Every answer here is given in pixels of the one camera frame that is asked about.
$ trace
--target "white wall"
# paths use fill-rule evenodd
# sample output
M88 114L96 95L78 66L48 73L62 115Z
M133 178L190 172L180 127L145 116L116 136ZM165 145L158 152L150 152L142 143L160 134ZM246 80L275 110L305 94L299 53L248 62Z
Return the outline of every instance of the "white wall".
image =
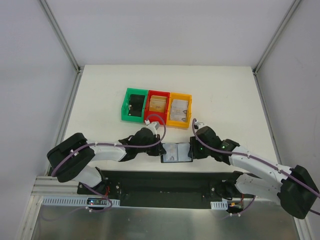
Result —
M305 0L258 74L284 164L306 167L320 188L320 1ZM320 199L313 209L320 212ZM308 217L315 239L320 216Z
M293 0L48 0L85 64L254 67Z
M0 1L0 23L0 239L11 240L75 72L37 1Z

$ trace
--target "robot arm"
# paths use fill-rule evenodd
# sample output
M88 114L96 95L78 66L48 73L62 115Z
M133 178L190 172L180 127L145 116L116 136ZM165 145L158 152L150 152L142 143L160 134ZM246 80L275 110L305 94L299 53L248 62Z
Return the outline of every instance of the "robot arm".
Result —
M239 167L253 174L235 171L232 179L222 182L221 188L226 193L226 197L232 196L238 190L243 194L252 194L279 203L284 210L296 218L306 217L317 197L283 173L295 177L319 193L305 168L299 165L290 168L258 157L233 140L221 140L203 122L195 122L194 128L197 129L196 136L190 138L189 157L203 159L211 156L219 162ZM215 151L205 147L197 139ZM251 155L265 163L252 159Z
M99 160L126 162L134 159L139 153L147 153L149 156L161 156L166 153L161 142L156 144L160 141L160 135L157 134L159 122L150 123L147 121L146 124L147 126L137 131L135 135L130 135L114 143L93 141L89 141L93 143L87 143L87 139L82 133L72 135L47 154L50 164L55 169L52 172L53 175L61 183L74 180L104 195L107 191L108 180L99 168L87 165L89 162ZM154 146L139 148L139 146L148 145ZM84 148L58 167L68 155L80 147Z

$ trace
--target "metal frame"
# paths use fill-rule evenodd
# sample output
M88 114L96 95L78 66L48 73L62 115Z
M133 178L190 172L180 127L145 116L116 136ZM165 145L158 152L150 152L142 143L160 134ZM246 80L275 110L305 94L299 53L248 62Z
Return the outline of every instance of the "metal frame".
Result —
M80 66L75 58L75 55L73 54L63 32L61 31L61 28L49 6L49 4L47 3L47 0L38 0L39 4L41 5L41 8L43 9L46 17L48 18L48 21L57 37L57 39L59 40L59 42L61 43L61 46L65 52L65 54L67 55L68 59L70 60L74 70L79 73L80 71Z
M71 112L72 112L72 108L73 108L75 100L76 100L76 95L77 95L78 88L79 88L79 85L80 85L80 81L81 81L83 70L84 70L84 68L81 67L79 72L77 73L75 79L74 79L74 82L73 82L73 85L72 85L72 89L71 89L67 104L66 104L66 106L64 108L64 114L63 114L61 123L59 125L59 131L58 131L58 134L57 134L57 136L55 138L54 146L52 146L52 147L57 146L59 143L61 143L64 140L64 137L65 137L65 134L66 134L66 130L67 130L67 126L68 126L68 122L69 122L70 115L71 115ZM47 162L45 175L49 174L50 167L51 167L50 163Z
M275 33L273 34L270 42L268 43L266 49L264 50L261 58L259 59L256 67L253 69L253 73L255 75L259 72L259 70L261 69L261 67L264 64L265 60L267 59L267 57L269 56L271 51L274 49L274 46L276 45L276 43L279 40L281 34L284 32L286 26L288 25L288 23L292 19L293 15L297 11L297 9L300 6L300 4L302 3L302 1L303 0L294 0L292 2L291 6L289 7L288 11L284 15L282 21L280 22L278 28L276 29Z
M262 65L264 64L265 60L271 53L271 51L274 49L274 46L276 45L279 37L284 32L286 26L292 19L292 16L297 11L298 7L301 5L301 2L303 0L294 0L286 12L285 16L283 17L281 23L279 24L278 28L276 29L274 35L272 36L270 42L268 43L266 49L264 50L261 58L259 59L256 67L253 68L253 75L255 78L257 90L261 99L262 108L265 114L265 118L268 124L268 128L270 131L270 135L272 138L272 143L274 146L274 150L276 153L277 160L281 163L281 159L279 156L279 151L275 142L273 130L270 124L269 114L268 114L268 108L266 106L264 96L262 93L262 90L259 86L259 81L257 79L257 73L261 69ZM57 39L59 40L61 47L63 48L65 54L67 55L68 59L70 60L74 70L76 71L77 75L74 80L68 102L66 104L64 114L62 121L59 125L59 131L56 136L55 145L59 144L63 141L65 132L68 126L68 122L70 119L70 115L72 112L72 108L75 102L76 94L78 91L78 87L80 84L83 67L80 67L47 0L38 0L41 8L43 9L49 24L51 25ZM22 224L19 228L17 239L18 240L30 240L35 228L36 220L39 214L40 206L43 201L43 196L70 196L75 197L77 195L77 189L78 189L78 183L75 181L70 181L66 183L60 183L56 178L50 177L50 176L38 176L36 178L34 187L32 189L32 193L22 220ZM294 218L294 222L297 228L298 235L301 240L312 240L314 239L314 236L311 232L309 220L306 217L304 220L296 219Z

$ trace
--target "yellow bin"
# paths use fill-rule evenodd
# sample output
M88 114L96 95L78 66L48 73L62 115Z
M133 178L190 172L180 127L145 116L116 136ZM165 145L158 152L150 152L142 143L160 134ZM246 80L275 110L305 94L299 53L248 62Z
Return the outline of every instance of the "yellow bin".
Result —
M174 99L188 101L186 121L170 120L171 105L172 105L172 102ZM184 129L189 128L190 120L191 120L191 104L192 104L192 96L191 95L171 92L170 98L169 98L168 112L167 112L167 117L166 117L166 125L171 126L171 127L176 127L176 128L184 128Z

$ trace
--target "white table surface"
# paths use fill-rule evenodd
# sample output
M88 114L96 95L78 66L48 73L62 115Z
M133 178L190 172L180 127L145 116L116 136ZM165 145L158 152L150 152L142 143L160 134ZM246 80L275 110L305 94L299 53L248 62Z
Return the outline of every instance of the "white table surface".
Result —
M191 119L197 118L208 124L222 140L232 139L252 153L277 162L250 67L86 65L65 139L80 132L87 139L114 142L135 134L143 124L121 121L121 107L127 88L191 94ZM163 127L158 132L162 135ZM191 126L187 130L169 127L162 142L189 142L192 135ZM102 170L119 171L240 170L211 157L186 163L161 163L160 157L145 153L127 162L105 160L89 164Z

